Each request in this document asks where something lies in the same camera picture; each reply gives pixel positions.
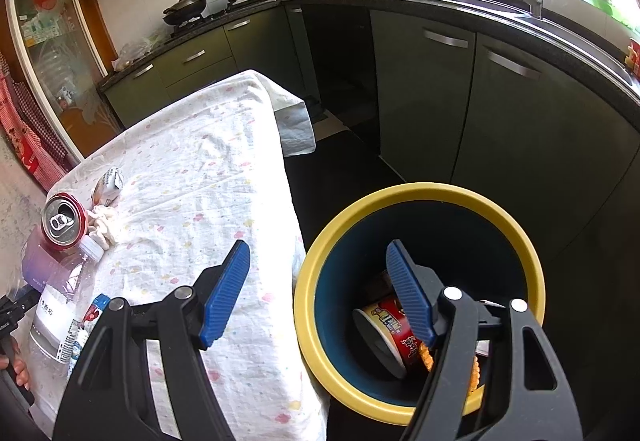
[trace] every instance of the bottle cap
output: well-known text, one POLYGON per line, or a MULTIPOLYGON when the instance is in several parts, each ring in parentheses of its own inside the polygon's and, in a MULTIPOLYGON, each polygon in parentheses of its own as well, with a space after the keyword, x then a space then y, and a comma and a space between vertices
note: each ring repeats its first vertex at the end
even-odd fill
POLYGON ((89 257, 91 257, 96 264, 100 262, 100 259, 104 255, 104 250, 100 246, 100 244, 96 243, 91 237, 88 235, 83 235, 82 239, 78 243, 78 247, 82 252, 86 253, 89 257))

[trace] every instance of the bottle label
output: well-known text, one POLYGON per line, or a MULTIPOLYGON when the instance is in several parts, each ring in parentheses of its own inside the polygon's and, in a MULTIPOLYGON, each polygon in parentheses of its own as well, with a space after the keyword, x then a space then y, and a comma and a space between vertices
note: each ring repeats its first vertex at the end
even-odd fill
POLYGON ((71 358, 80 323, 75 320, 76 306, 65 296, 47 286, 38 302, 31 325, 31 337, 42 352, 60 363, 71 358))

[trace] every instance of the yellow container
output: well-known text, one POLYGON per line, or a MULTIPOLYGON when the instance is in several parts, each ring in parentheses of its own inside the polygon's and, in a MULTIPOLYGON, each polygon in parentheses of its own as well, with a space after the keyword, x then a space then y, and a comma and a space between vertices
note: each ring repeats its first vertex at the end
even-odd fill
MULTIPOLYGON (((363 364, 350 322, 357 307, 352 294, 384 269, 384 249, 393 239, 403 241, 417 264, 433 268, 445 284, 455 281, 475 299, 525 298, 541 324, 545 284, 520 225, 494 202, 460 187, 386 188, 356 201, 324 228, 306 255, 294 295, 302 354, 344 405, 377 421, 407 425, 424 383, 407 377, 393 387, 395 382, 376 379, 363 364)), ((464 414, 479 408, 483 390, 468 397, 464 414)))

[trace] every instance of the cabinet handle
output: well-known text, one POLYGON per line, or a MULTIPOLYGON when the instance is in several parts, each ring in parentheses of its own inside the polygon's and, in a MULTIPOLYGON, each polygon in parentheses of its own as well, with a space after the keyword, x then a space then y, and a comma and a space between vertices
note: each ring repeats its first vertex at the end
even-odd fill
POLYGON ((517 62, 509 60, 502 55, 498 55, 498 53, 494 53, 493 51, 487 50, 487 53, 491 62, 494 62, 502 67, 506 67, 509 71, 513 71, 514 73, 526 78, 531 78, 532 80, 538 80, 540 78, 540 72, 536 71, 535 69, 521 66, 517 62))
POLYGON ((193 59, 198 58, 199 56, 203 56, 203 55, 204 55, 204 49, 201 49, 195 55, 191 55, 189 58, 183 60, 182 63, 186 64, 187 62, 191 62, 193 59))
POLYGON ((250 22, 251 22, 250 18, 248 18, 247 20, 243 20, 242 22, 238 22, 237 24, 234 24, 231 28, 229 28, 229 31, 240 28, 241 26, 246 26, 250 22))
POLYGON ((135 75, 133 75, 133 78, 138 78, 140 75, 145 74, 147 71, 149 71, 149 69, 153 69, 153 66, 153 64, 149 64, 147 67, 142 69, 142 71, 138 71, 135 75))
POLYGON ((439 33, 433 33, 433 31, 424 30, 424 36, 430 40, 435 40, 447 46, 454 47, 469 47, 469 42, 461 38, 453 38, 439 33))

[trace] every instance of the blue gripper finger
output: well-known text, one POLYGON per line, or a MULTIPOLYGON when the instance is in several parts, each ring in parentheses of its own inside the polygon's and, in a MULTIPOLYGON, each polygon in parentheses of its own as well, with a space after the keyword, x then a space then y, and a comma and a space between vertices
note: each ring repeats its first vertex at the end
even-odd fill
POLYGON ((200 329, 203 345, 211 347, 211 344, 222 336, 249 273, 250 263, 249 246, 244 241, 237 241, 226 256, 224 271, 204 306, 204 318, 200 329))
POLYGON ((433 329, 431 304, 415 278, 415 267, 401 241, 396 239, 389 243, 386 247, 386 270, 402 310, 414 336, 427 347, 433 347, 438 336, 433 329))

